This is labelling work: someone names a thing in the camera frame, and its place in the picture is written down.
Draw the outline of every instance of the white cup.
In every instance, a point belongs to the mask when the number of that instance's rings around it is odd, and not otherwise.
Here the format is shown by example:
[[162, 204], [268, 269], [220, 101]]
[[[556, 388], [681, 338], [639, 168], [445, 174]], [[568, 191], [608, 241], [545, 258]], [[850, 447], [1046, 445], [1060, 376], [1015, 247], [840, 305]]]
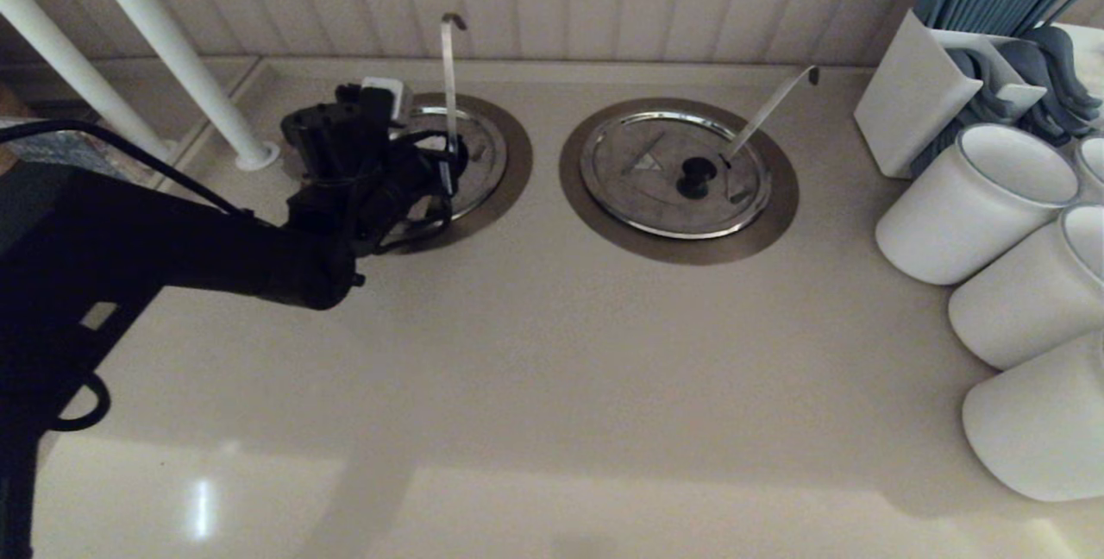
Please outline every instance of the white cup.
[[974, 453], [1037, 500], [1104, 496], [1104, 331], [974, 387], [963, 404]]
[[1104, 138], [1086, 138], [1071, 146], [1073, 166], [1081, 178], [1082, 203], [1104, 203]]
[[1007, 126], [959, 131], [874, 236], [885, 259], [935, 285], [965, 281], [1074, 201], [1078, 176], [1041, 139]]
[[1104, 329], [1104, 205], [1064, 210], [955, 289], [949, 314], [963, 344], [997, 369]]

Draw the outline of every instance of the countertop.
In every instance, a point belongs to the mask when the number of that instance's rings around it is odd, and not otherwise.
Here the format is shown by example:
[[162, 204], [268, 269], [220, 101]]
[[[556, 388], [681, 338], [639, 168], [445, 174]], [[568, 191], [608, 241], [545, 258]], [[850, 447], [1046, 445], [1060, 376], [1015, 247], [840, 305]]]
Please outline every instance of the countertop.
[[[315, 313], [166, 289], [102, 366], [106, 421], [47, 445], [36, 556], [484, 559], [1098, 556], [1104, 503], [1005, 488], [963, 434], [994, 371], [873, 228], [906, 183], [826, 68], [764, 129], [800, 186], [744, 261], [649, 261], [594, 233], [558, 173], [570, 131], [638, 96], [751, 115], [788, 68], [478, 64], [459, 91], [529, 131], [532, 177], [471, 238], [361, 262]], [[278, 119], [431, 61], [265, 60], [236, 99]], [[275, 222], [296, 182], [210, 128], [187, 172]]]

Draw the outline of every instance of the white pole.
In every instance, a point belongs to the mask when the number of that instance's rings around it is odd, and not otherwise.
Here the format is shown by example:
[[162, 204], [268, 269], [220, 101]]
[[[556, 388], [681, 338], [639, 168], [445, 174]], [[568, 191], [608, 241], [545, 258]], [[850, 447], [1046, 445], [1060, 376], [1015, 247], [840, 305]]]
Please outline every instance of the white pole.
[[161, 160], [169, 156], [157, 131], [112, 88], [34, 0], [0, 0], [0, 13], [124, 138]]
[[146, 36], [192, 99], [237, 151], [237, 168], [255, 171], [279, 156], [272, 143], [262, 143], [245, 117], [223, 94], [214, 76], [188, 44], [180, 28], [158, 0], [116, 0]]

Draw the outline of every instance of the robotic arm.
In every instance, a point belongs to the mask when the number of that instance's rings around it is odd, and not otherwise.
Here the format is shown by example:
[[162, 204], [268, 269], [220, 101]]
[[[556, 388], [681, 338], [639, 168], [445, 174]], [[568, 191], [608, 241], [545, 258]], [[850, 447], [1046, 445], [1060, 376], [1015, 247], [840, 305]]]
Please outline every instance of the robotic arm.
[[[327, 309], [364, 277], [357, 257], [386, 252], [401, 222], [444, 231], [467, 151], [444, 131], [393, 134], [401, 104], [383, 88], [338, 87], [336, 102], [282, 123], [308, 172], [277, 228], [234, 208], [116, 135], [79, 122], [0, 130], [0, 143], [41, 131], [87, 131], [161, 171], [219, 209], [75, 167], [20, 162], [0, 177], [0, 559], [31, 557], [40, 437], [98, 422], [110, 405], [95, 375], [164, 286], [256, 296]], [[407, 221], [431, 200], [429, 214]], [[88, 387], [98, 403], [62, 420]]]

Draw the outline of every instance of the black knob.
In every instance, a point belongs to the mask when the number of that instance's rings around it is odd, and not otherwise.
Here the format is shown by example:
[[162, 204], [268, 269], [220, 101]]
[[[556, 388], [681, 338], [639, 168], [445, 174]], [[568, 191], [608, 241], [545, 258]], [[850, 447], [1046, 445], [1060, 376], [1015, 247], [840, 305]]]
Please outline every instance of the black knob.
[[709, 194], [709, 180], [716, 177], [716, 165], [708, 158], [687, 158], [682, 162], [682, 177], [675, 184], [687, 199], [704, 199]]

